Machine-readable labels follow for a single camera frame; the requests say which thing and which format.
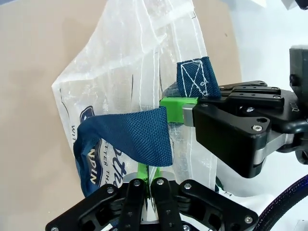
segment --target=cardboard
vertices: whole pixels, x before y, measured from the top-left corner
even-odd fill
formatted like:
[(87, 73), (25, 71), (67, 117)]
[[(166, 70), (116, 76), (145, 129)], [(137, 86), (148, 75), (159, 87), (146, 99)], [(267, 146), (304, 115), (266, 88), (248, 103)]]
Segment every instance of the cardboard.
[[(1, 231), (44, 230), (83, 198), (51, 85), (86, 45), (105, 2), (17, 0), (0, 6)], [(227, 5), (194, 3), (219, 83), (241, 81)]]

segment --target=blue printed logo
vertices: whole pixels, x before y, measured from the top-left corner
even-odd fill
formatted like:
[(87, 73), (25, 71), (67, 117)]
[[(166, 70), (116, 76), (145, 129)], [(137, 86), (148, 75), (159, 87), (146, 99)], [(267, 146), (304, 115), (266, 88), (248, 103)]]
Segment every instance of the blue printed logo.
[[(80, 114), (80, 123), (85, 121), (87, 118), (95, 116), (93, 106), (86, 107)], [(102, 140), (98, 141), (97, 144), (90, 150), (87, 155), (87, 161), (89, 166), (90, 180), (94, 185), (98, 187), (101, 184), (103, 167), (101, 163), (101, 150)]]

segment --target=white surface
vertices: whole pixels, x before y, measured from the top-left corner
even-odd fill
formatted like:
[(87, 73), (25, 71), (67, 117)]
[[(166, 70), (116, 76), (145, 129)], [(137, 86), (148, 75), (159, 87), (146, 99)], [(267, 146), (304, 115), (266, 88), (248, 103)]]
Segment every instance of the white surface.
[[(239, 48), (243, 81), (264, 80), (269, 86), (290, 90), (289, 48), (308, 44), (308, 12), (286, 10), (280, 0), (268, 1), (267, 8), (242, 0), (229, 4)], [(308, 174), (308, 166), (298, 163), (295, 154), (270, 155), (261, 174), (243, 179), (219, 162), (218, 177), (225, 190), (238, 196), (272, 194), (277, 196), (293, 182)], [(297, 204), (272, 229), (294, 230), (299, 219), (308, 219), (308, 198)]]

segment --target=white plastic bag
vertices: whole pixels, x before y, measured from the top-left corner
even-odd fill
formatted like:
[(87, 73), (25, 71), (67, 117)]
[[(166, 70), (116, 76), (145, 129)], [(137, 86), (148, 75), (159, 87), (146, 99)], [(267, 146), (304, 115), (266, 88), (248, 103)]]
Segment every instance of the white plastic bag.
[[(203, 56), (192, 0), (107, 1), (86, 47), (52, 85), (71, 149), (84, 119), (159, 107), (176, 81), (177, 63)], [(194, 128), (170, 126), (169, 134), (177, 181), (191, 178), (213, 189), (217, 160), (197, 143)], [(104, 140), (93, 151), (89, 165), (97, 186), (119, 187), (124, 175), (137, 171), (137, 162)]]

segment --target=screw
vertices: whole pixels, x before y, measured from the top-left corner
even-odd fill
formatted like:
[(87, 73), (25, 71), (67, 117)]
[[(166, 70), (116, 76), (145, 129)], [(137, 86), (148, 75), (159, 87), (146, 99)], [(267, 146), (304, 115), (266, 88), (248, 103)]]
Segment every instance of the screw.
[(247, 224), (251, 224), (253, 221), (254, 221), (254, 220), (252, 219), (251, 216), (245, 217), (245, 222), (246, 222)]
[(191, 228), (188, 225), (183, 225), (183, 229), (184, 231), (190, 231)]
[(253, 108), (253, 107), (248, 107), (248, 108), (247, 108), (247, 112), (252, 112), (252, 111), (254, 111), (254, 108)]
[(139, 180), (135, 180), (135, 181), (134, 181), (134, 185), (135, 185), (136, 187), (138, 187), (139, 185), (141, 185), (141, 183), (140, 183)]
[(159, 180), (157, 181), (157, 184), (158, 184), (158, 185), (162, 185), (162, 184), (164, 184), (164, 181), (163, 181), (162, 179), (159, 179)]
[(263, 128), (260, 125), (254, 125), (252, 129), (255, 131), (262, 131)]
[(190, 183), (187, 183), (187, 184), (184, 185), (185, 189), (190, 189), (191, 187), (192, 187), (192, 185)]
[(113, 188), (108, 188), (108, 189), (107, 189), (107, 192), (108, 192), (109, 194), (112, 194), (112, 193), (114, 193), (114, 189), (113, 189)]

